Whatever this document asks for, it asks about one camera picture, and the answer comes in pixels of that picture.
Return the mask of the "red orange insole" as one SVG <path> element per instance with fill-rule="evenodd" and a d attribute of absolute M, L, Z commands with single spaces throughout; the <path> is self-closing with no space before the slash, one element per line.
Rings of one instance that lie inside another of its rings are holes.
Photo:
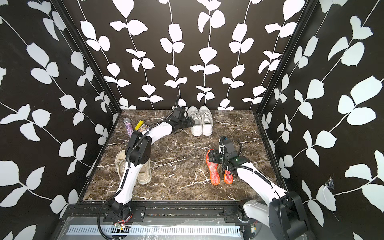
<path fill-rule="evenodd" d="M 213 153 L 213 149 L 208 150 L 206 154 L 206 164 L 209 169 L 211 184 L 217 186 L 220 184 L 221 179 L 218 173 L 218 164 L 210 161 L 210 157 L 213 155 Z"/>

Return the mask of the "beige sneaker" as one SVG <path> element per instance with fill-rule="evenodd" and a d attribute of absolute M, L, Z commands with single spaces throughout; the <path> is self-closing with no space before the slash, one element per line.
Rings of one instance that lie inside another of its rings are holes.
<path fill-rule="evenodd" d="M 120 180 L 122 180 L 125 172 L 126 154 L 125 150 L 119 151 L 115 157 L 116 170 Z"/>
<path fill-rule="evenodd" d="M 150 166 L 150 160 L 148 160 L 141 168 L 138 177 L 137 182 L 140 185 L 146 185 L 152 180 L 152 172 L 151 172 L 151 166 Z"/>

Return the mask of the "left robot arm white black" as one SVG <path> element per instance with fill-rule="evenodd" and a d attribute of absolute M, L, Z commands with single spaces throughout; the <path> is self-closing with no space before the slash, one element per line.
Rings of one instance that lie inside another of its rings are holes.
<path fill-rule="evenodd" d="M 126 223 L 132 216 L 130 204 L 140 170 L 151 156 L 152 143 L 181 129 L 193 127 L 196 121 L 185 107 L 175 108 L 169 116 L 150 125 L 145 132 L 134 131 L 125 151 L 125 171 L 117 192 L 105 204 L 104 222 Z"/>

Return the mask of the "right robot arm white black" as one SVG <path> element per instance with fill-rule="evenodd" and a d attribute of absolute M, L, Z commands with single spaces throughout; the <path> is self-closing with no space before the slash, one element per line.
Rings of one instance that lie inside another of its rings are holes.
<path fill-rule="evenodd" d="M 206 162 L 211 175 L 221 166 L 226 178 L 236 173 L 263 199 L 263 203 L 247 201 L 242 205 L 246 220 L 269 227 L 278 240 L 295 240 L 308 232 L 310 223 L 301 197 L 271 182 L 240 153 L 231 139 L 221 137 L 218 150 L 207 152 Z"/>

